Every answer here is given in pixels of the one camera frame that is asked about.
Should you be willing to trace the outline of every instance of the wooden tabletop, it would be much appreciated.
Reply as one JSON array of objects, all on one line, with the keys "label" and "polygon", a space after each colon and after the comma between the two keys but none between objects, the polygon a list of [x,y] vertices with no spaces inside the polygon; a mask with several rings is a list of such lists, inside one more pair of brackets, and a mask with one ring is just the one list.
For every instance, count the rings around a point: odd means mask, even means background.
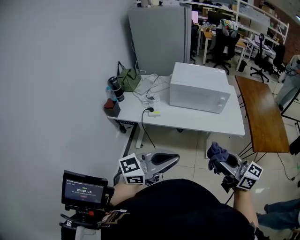
[{"label": "wooden tabletop", "polygon": [[235,79],[249,121],[253,152],[289,152],[285,126],[268,85],[241,76]]},{"label": "wooden tabletop", "polygon": [[[206,38],[212,39],[213,34],[212,34],[211,31],[209,31],[209,32],[203,31],[203,33],[204,33],[204,35],[205,35]],[[236,46],[246,47],[246,45],[244,44],[244,42],[241,41],[241,40],[238,41],[238,43],[236,44]]]}]

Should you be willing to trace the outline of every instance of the black office chair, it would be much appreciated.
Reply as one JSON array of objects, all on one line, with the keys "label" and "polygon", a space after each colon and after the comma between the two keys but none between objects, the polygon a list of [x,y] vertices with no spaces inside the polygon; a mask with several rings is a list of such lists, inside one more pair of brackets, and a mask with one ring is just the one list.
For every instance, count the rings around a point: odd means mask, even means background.
[{"label": "black office chair", "polygon": [[[240,34],[237,33],[236,37],[225,36],[221,29],[216,30],[216,45],[212,50],[213,59],[207,59],[206,62],[215,62],[214,68],[217,66],[221,66],[229,75],[229,70],[226,67],[231,68],[231,64],[226,62],[234,57],[234,48],[240,38]],[[227,46],[227,53],[224,53],[224,49]]]},{"label": "black office chair", "polygon": [[196,56],[197,52],[197,36],[198,36],[198,30],[199,26],[194,24],[194,21],[192,20],[192,29],[191,29],[191,50],[190,50],[190,56],[189,59],[193,61],[194,64],[196,64],[196,60],[193,58]]},{"label": "black office chair", "polygon": [[280,77],[285,70],[285,67],[282,65],[283,57],[285,55],[285,46],[283,44],[279,44],[274,47],[274,51],[276,53],[276,57],[273,60],[273,65],[276,67],[276,70],[273,70],[273,73]]},{"label": "black office chair", "polygon": [[263,74],[263,70],[264,71],[269,71],[270,73],[273,71],[273,66],[272,64],[268,61],[268,57],[267,58],[262,58],[262,54],[263,54],[263,40],[264,40],[264,35],[260,34],[259,35],[259,51],[258,54],[255,56],[254,58],[254,63],[260,67],[259,69],[256,69],[255,67],[251,67],[251,70],[254,70],[255,72],[250,73],[250,76],[252,75],[259,75],[262,79],[262,82],[264,83],[263,78],[267,79],[267,82],[269,82],[269,79],[265,76],[265,74]]}]

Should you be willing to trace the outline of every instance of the black thermos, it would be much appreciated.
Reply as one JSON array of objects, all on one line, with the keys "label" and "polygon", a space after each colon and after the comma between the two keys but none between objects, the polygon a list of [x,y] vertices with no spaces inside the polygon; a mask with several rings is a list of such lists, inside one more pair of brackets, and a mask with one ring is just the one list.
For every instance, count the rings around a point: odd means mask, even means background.
[{"label": "black thermos", "polygon": [[124,100],[124,93],[121,88],[121,85],[118,83],[118,78],[117,77],[111,77],[108,79],[109,84],[112,87],[112,90],[114,94],[116,95],[117,99],[119,102],[122,102]]}]

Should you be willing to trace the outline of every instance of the green bag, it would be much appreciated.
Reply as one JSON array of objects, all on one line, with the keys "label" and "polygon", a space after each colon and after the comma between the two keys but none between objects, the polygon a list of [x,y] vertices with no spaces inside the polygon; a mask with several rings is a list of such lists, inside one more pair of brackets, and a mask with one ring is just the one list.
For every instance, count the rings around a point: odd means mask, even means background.
[{"label": "green bag", "polygon": [[124,92],[133,92],[141,80],[141,75],[136,68],[126,69],[120,62],[118,62],[118,83]]}]

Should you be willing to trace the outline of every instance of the white microwave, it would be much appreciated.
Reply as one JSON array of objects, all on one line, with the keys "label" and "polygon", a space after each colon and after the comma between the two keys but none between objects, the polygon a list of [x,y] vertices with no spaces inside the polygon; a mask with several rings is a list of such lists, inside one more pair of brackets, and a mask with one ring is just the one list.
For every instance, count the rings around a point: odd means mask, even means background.
[{"label": "white microwave", "polygon": [[170,105],[221,113],[230,97],[224,70],[176,62],[170,82]]}]

